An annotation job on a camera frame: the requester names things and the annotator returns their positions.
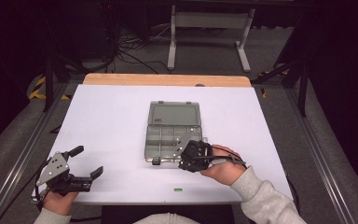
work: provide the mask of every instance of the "metal frame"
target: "metal frame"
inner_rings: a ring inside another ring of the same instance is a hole
[[[327,192],[330,195],[331,201],[336,208],[341,223],[355,223],[351,215],[351,211],[345,203],[344,197],[337,185],[337,181],[333,177],[333,174],[327,164],[326,159],[324,158],[322,149],[320,148],[316,137],[313,134],[308,120],[302,117],[301,112],[296,106],[297,98],[295,91],[293,89],[286,89],[285,91],[292,108],[296,111],[297,120],[301,128],[303,129],[304,134],[307,136],[307,139],[310,144],[310,154],[315,161],[316,167],[318,168],[319,174],[321,175],[322,181],[324,182],[324,186],[326,187]]]
[[[251,28],[254,14],[254,9],[250,9],[248,13],[241,14],[176,12],[175,6],[172,6],[171,44],[170,51],[168,53],[168,69],[173,70],[175,67],[176,27],[209,27],[243,30],[241,41],[237,41],[235,45],[240,56],[243,71],[246,73],[251,72],[251,67],[243,48]]]
[[[60,83],[59,87],[56,90],[56,93],[54,94],[54,98],[59,99],[63,95],[66,86],[67,84]],[[15,165],[8,174],[4,185],[0,189],[0,215],[3,212],[6,204],[8,203],[8,200],[10,198],[10,195],[13,193],[14,188],[16,188],[17,184],[19,183],[22,173],[24,172],[28,164],[28,161],[34,154],[34,150],[37,146],[37,143],[39,142],[40,135],[46,127],[48,120],[50,119],[54,111],[54,107],[57,105],[58,102],[59,101],[57,100],[53,101],[49,110],[42,114],[19,158],[17,159]]]

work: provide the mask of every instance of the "clear plastic box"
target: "clear plastic box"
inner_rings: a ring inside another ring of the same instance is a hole
[[[159,165],[177,162],[178,140],[190,130],[191,140],[202,139],[200,105],[193,102],[152,102],[145,141],[145,160]]]

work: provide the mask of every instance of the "wooden edge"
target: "wooden edge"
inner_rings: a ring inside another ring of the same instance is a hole
[[[86,85],[252,87],[248,77],[90,73]]]

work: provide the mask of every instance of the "human hand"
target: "human hand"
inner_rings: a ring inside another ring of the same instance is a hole
[[[49,192],[45,197],[43,207],[53,213],[68,216],[72,202],[78,194],[79,192],[69,192],[62,196],[59,193]]]
[[[214,156],[227,156],[228,152],[240,157],[240,155],[234,152],[229,147],[222,147],[219,145],[212,145]],[[212,165],[206,170],[200,171],[202,175],[215,179],[217,182],[231,186],[244,172],[246,168],[240,164],[234,164],[230,161],[226,161],[220,164]]]

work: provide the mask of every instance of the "gray sleeve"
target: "gray sleeve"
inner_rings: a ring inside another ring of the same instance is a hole
[[[34,224],[68,224],[70,220],[71,216],[61,216],[48,209],[42,208],[42,212],[39,214],[39,217],[37,217]]]
[[[198,222],[187,218],[182,217],[176,214],[166,213],[166,214],[155,214],[149,217],[145,217],[134,224],[199,224]]]
[[[305,223],[293,201],[277,191],[271,182],[260,180],[252,166],[231,188],[242,197],[243,213],[256,223]]]

